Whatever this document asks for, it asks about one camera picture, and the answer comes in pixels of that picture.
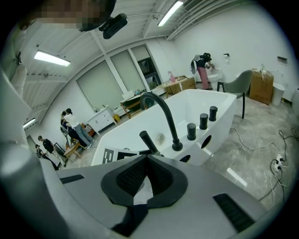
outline black knob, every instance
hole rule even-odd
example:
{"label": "black knob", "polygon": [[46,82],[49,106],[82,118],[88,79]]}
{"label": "black knob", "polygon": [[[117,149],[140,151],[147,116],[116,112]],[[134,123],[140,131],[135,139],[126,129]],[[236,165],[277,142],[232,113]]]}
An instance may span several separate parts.
{"label": "black knob", "polygon": [[209,121],[216,121],[216,114],[217,114],[218,108],[215,106],[210,107],[210,117]]}
{"label": "black knob", "polygon": [[152,153],[158,152],[158,149],[154,145],[154,142],[151,140],[148,132],[146,132],[145,130],[141,131],[139,136],[140,136],[140,138],[142,138],[143,142],[146,144],[146,146],[149,148],[149,150]]}
{"label": "black knob", "polygon": [[200,129],[207,129],[207,114],[205,114],[205,113],[200,115],[199,128]]}
{"label": "black knob", "polygon": [[195,140],[196,139],[196,125],[193,123],[189,123],[187,125],[187,139],[188,140]]}

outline ceiling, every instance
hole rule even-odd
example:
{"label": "ceiling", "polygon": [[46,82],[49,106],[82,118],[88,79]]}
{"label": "ceiling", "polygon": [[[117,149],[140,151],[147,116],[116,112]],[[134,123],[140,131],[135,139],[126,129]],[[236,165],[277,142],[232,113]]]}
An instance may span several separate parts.
{"label": "ceiling", "polygon": [[[157,24],[176,0],[117,0],[112,17],[120,13],[128,16],[128,24],[111,39],[93,30],[81,33],[53,24],[36,21],[26,34],[21,50],[27,78],[23,98],[32,108],[28,120],[40,123],[66,83],[85,66],[120,46],[152,37],[165,36],[168,40],[219,12],[250,0],[181,0],[184,2],[163,27]],[[37,50],[43,50],[70,61],[68,67],[35,60]]]}

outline black faucet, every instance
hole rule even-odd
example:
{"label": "black faucet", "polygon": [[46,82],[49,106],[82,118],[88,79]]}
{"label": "black faucet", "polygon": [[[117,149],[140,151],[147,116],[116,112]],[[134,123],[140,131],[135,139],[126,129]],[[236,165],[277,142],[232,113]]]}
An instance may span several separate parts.
{"label": "black faucet", "polygon": [[145,110],[145,99],[146,98],[150,98],[150,99],[153,99],[154,101],[156,101],[160,105],[162,110],[164,111],[169,129],[170,129],[170,132],[172,135],[172,142],[173,142],[172,148],[174,151],[180,151],[183,148],[183,145],[178,139],[176,127],[174,125],[172,114],[170,112],[168,105],[165,103],[165,101],[160,96],[158,96],[152,92],[146,92],[140,97],[140,107],[142,110]]}

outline pink pants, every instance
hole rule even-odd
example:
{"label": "pink pants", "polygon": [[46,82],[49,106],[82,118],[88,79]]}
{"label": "pink pants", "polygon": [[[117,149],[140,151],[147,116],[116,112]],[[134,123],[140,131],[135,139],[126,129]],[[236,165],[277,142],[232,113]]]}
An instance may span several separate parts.
{"label": "pink pants", "polygon": [[207,83],[207,73],[206,73],[206,69],[203,68],[203,67],[198,67],[197,68],[197,71],[199,73],[199,76],[200,76],[200,79],[201,79],[201,82],[202,82],[202,89],[207,89],[209,88],[209,85]]}

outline pink bottle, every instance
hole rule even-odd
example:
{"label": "pink bottle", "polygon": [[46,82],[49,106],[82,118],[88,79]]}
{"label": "pink bottle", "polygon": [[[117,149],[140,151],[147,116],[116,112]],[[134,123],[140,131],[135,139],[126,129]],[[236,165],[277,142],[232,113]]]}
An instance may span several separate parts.
{"label": "pink bottle", "polygon": [[170,81],[171,81],[171,82],[175,82],[176,79],[175,79],[175,77],[173,76],[172,72],[169,71],[168,74],[170,74]]}

